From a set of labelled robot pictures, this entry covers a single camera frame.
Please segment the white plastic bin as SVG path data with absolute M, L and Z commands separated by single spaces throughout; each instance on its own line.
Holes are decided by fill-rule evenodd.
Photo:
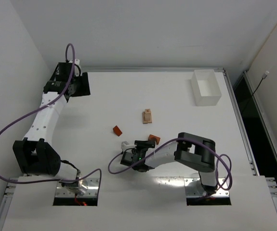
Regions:
M 195 70 L 190 80 L 196 106 L 216 106 L 222 93 L 213 69 Z

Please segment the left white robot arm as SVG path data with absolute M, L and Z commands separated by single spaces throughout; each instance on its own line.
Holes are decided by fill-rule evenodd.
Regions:
M 52 147 L 55 126 L 62 109 L 71 97 L 90 95 L 88 74 L 82 72 L 80 60 L 58 63 L 43 88 L 41 105 L 31 128 L 21 141 L 15 141 L 13 152 L 24 174 L 59 179 L 69 191 L 79 193 L 82 182 L 80 170 L 72 163 L 62 160 Z

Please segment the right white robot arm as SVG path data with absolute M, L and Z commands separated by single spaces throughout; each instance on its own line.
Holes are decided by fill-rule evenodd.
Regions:
M 217 190 L 215 176 L 215 142 L 213 140 L 181 132 L 178 140 L 164 145 L 158 151 L 150 152 L 159 144 L 160 138 L 150 135 L 148 140 L 135 140 L 133 145 L 124 141 L 121 144 L 121 165 L 131 167 L 138 172 L 147 172 L 158 166 L 178 162 L 193 170 L 200 177 L 200 184 L 207 195 L 212 195 Z

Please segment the orange arch wood block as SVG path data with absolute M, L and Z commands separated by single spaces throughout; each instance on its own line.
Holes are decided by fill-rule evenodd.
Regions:
M 148 141 L 154 141 L 156 145 L 159 145 L 160 137 L 150 134 L 148 136 Z

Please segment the orange wedge wood block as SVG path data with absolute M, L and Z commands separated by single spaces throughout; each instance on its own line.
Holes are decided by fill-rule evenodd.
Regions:
M 117 135 L 118 137 L 122 135 L 122 131 L 120 130 L 120 128 L 118 126 L 114 126 L 113 127 L 113 132 L 115 135 Z

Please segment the plain light wood cube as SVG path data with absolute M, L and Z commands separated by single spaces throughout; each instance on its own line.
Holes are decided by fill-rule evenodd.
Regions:
M 150 121 L 152 121 L 151 114 L 146 114 L 146 113 L 145 113 L 144 119 L 145 119 L 145 122 L 147 122 L 147 123 L 149 123 Z

